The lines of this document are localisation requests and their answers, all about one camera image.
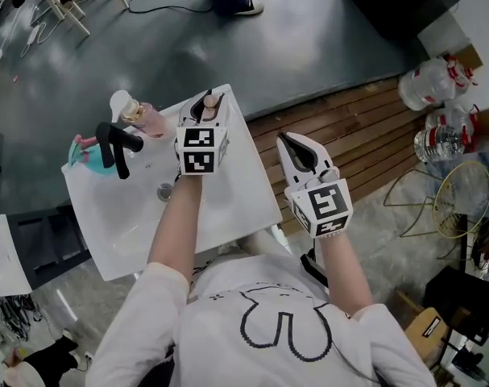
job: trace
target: pink bottle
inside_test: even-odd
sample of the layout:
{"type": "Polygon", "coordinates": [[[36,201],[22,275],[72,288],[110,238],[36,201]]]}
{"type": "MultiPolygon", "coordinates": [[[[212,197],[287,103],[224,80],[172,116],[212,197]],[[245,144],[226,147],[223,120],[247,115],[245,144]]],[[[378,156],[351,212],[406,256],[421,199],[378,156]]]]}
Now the pink bottle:
{"type": "Polygon", "coordinates": [[[124,123],[136,127],[151,138],[166,133],[166,119],[149,103],[139,103],[125,90],[118,90],[110,99],[112,123],[119,117],[124,123]]]}

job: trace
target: plastic bottle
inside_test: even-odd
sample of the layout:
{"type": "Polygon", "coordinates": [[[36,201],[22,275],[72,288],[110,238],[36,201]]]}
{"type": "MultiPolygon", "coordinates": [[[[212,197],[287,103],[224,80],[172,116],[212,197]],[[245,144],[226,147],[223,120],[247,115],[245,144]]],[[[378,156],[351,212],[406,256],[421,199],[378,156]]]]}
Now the plastic bottle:
{"type": "Polygon", "coordinates": [[[414,152],[422,162],[452,160],[464,152],[462,137],[452,127],[424,129],[414,137],[414,152]]]}
{"type": "Polygon", "coordinates": [[[477,127],[479,108],[473,105],[470,109],[462,103],[448,102],[445,107],[436,109],[427,115],[425,128],[431,129],[438,126],[452,127],[461,135],[462,144],[472,152],[475,147],[474,133],[477,127]]]}
{"type": "Polygon", "coordinates": [[[149,103],[137,102],[125,90],[118,90],[110,99],[112,123],[119,117],[151,138],[159,138],[167,131],[167,120],[149,103]]]}
{"type": "Polygon", "coordinates": [[[422,110],[428,105],[438,105],[464,94],[471,84],[473,73],[464,69],[453,57],[428,60],[402,76],[398,93],[412,110],[422,110]]]}

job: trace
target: white sleeve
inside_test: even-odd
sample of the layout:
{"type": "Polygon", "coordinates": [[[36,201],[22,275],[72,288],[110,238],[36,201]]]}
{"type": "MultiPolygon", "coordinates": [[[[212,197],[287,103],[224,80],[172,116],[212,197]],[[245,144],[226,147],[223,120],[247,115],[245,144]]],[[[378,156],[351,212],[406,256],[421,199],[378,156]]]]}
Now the white sleeve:
{"type": "Polygon", "coordinates": [[[429,369],[386,306],[367,306],[356,313],[354,319],[370,335],[371,362],[388,384],[395,387],[436,386],[429,369]]]}
{"type": "Polygon", "coordinates": [[[188,295],[183,275],[162,264],[149,264],[103,337],[86,387],[138,385],[165,358],[188,295]]]}

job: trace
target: water bottle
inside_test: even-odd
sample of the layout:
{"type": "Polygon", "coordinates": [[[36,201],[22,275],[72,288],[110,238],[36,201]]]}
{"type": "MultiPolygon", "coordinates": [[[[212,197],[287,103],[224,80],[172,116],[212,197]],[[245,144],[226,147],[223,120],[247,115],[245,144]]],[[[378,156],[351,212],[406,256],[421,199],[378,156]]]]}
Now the water bottle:
{"type": "Polygon", "coordinates": [[[468,109],[460,102],[447,102],[445,107],[427,114],[425,129],[450,126],[457,132],[465,131],[469,136],[472,136],[479,120],[478,112],[477,105],[468,109]]]}
{"type": "Polygon", "coordinates": [[[452,160],[464,152],[461,134],[452,127],[424,129],[414,137],[414,152],[422,162],[452,160]]]}
{"type": "Polygon", "coordinates": [[[398,93],[412,110],[438,105],[464,94],[474,83],[473,73],[464,69],[453,57],[427,60],[421,66],[402,76],[398,93]]]}

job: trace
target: black faucet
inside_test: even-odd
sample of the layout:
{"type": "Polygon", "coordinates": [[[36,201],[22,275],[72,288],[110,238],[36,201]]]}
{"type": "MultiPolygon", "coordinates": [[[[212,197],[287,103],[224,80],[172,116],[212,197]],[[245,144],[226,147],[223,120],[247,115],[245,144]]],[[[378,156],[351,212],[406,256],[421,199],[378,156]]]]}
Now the black faucet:
{"type": "Polygon", "coordinates": [[[101,149],[102,165],[105,168],[111,168],[115,164],[118,177],[127,179],[130,176],[130,170],[126,166],[122,149],[130,149],[133,152],[141,151],[144,146],[142,138],[104,122],[97,125],[96,138],[101,149]]]}

